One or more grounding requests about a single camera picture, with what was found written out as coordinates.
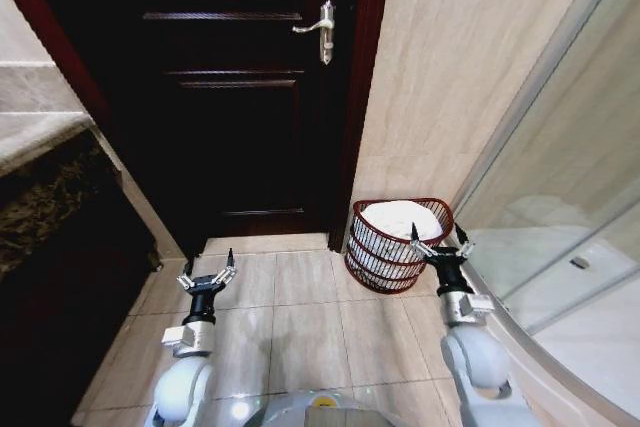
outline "dark wooden door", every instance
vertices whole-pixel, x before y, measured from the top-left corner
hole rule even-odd
[[[354,0],[47,0],[110,104],[116,150],[187,255],[207,237],[326,231]]]

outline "glass panel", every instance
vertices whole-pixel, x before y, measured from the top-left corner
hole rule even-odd
[[[640,0],[598,4],[458,216],[513,318],[638,418],[639,25]]]
[[[639,233],[640,205],[504,299],[505,306],[527,330],[550,325],[567,309],[637,272]]]
[[[499,297],[640,197],[638,25],[640,0],[600,2],[458,216]]]

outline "laundry basket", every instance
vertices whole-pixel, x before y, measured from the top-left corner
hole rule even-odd
[[[425,245],[438,245],[453,228],[453,214],[440,199],[408,199],[430,209],[442,227],[442,234],[433,239],[420,239]],[[397,294],[413,286],[426,266],[409,240],[381,232],[367,222],[362,211],[371,204],[386,200],[361,200],[353,204],[345,263],[349,273],[368,289],[383,294]]]

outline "tiled floor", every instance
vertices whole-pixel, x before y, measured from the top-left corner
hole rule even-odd
[[[202,256],[194,275],[223,268]],[[209,425],[233,427],[229,409],[253,412],[274,395],[331,389],[415,426],[460,425],[453,381],[439,353],[443,329],[426,270],[400,296],[361,287],[327,250],[237,255],[238,274],[216,299],[215,382]],[[141,425],[159,376],[172,363],[160,345],[189,299],[180,261],[152,274],[74,417],[76,425]]]

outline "door handle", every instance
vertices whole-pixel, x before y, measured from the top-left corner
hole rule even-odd
[[[329,65],[333,58],[333,30],[336,23],[333,20],[333,4],[327,0],[320,7],[320,20],[310,27],[293,27],[296,34],[306,34],[320,29],[320,62]]]

